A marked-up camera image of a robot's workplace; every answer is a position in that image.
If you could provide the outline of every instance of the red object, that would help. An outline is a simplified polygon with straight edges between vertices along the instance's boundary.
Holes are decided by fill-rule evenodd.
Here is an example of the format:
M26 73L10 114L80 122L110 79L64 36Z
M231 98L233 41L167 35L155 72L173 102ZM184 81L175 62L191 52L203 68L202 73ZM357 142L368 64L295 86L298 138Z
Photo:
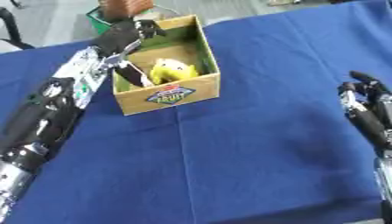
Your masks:
M108 22L129 18L154 7L152 0L98 0Z
M179 88L179 85L169 85L169 86L165 86L164 90L172 90L172 89L176 89Z

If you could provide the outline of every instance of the green basket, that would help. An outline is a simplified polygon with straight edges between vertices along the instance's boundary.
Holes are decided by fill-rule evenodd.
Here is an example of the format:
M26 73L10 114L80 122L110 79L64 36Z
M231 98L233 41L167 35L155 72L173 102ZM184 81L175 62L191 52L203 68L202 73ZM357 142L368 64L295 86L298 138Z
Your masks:
M104 33L111 26L111 23L106 22L102 18L102 14L99 6L91 10L88 14L86 14L86 16L88 17L88 20L90 20L91 25L93 25L93 27L96 29L98 34Z

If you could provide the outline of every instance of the chair leg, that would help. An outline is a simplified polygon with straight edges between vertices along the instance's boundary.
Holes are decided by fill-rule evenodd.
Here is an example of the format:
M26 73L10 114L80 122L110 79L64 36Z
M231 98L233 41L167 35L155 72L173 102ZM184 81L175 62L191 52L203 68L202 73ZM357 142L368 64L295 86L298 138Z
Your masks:
M15 7L17 7L18 9L22 9L22 8L23 8L23 5L22 5L19 1L17 1L17 0L10 0L10 2L11 2Z
M19 29L14 16L4 7L0 7L0 18L5 23L5 27L10 35L10 40L21 43L22 39L20 38Z

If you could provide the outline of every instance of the crate label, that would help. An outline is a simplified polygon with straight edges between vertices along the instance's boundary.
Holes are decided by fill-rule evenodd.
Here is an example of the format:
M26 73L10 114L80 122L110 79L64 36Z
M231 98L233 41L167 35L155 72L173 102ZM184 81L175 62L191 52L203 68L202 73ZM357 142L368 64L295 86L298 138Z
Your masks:
M195 89L181 87L179 85L169 85L165 86L163 90L157 91L155 94L147 98L146 101L172 105L183 100L195 91Z

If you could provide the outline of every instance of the table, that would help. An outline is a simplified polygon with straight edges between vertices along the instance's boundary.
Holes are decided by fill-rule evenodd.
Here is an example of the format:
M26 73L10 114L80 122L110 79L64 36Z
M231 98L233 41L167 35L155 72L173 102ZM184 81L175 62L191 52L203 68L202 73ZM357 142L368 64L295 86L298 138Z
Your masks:
M383 1L206 28L221 96L122 116L110 80L17 204L19 223L344 223L380 216L370 144L337 96L348 71L392 87ZM0 122L86 43L0 55Z

